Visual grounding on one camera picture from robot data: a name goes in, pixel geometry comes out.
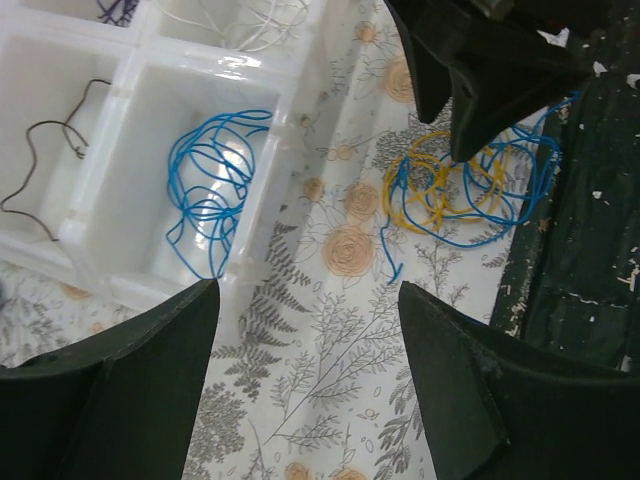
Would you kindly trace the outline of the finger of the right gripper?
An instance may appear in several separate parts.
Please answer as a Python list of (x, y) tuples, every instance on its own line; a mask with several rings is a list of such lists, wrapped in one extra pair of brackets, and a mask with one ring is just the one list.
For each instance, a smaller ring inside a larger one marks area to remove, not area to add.
[(418, 17), (426, 12), (428, 1), (386, 1), (398, 30), (412, 81), (418, 118), (430, 124), (453, 97), (452, 123), (462, 124), (465, 111), (453, 94), (449, 68), (440, 63), (421, 43), (421, 33), (414, 28)]
[(449, 65), (451, 154), (469, 161), (517, 121), (577, 89), (589, 71), (566, 49), (534, 33), (473, 34)]

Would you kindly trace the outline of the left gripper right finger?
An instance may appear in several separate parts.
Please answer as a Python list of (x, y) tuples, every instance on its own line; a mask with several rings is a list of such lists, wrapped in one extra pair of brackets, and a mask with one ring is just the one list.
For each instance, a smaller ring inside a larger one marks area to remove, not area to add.
[(639, 380), (536, 349), (419, 286), (402, 334), (440, 479), (635, 479)]

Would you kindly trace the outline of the white compartment tray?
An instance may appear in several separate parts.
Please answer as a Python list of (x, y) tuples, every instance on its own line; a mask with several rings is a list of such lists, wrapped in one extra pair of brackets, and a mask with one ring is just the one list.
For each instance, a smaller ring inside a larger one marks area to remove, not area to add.
[(329, 81), (342, 1), (279, 8), (292, 37), (260, 53), (223, 47), (192, 1), (143, 1), (126, 27), (88, 1), (1, 5), (1, 257), (132, 309), (207, 273), (207, 239), (167, 231), (168, 157), (182, 134), (223, 113), (273, 115), (252, 153), (249, 188), (221, 311), (236, 316), (270, 267), (267, 244), (293, 172), (301, 121)]

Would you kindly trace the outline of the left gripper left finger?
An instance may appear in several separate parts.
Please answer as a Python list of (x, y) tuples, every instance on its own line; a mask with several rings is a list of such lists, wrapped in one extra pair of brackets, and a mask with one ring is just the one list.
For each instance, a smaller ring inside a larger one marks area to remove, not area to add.
[(179, 479), (220, 309), (203, 280), (119, 325), (1, 369), (4, 479)]

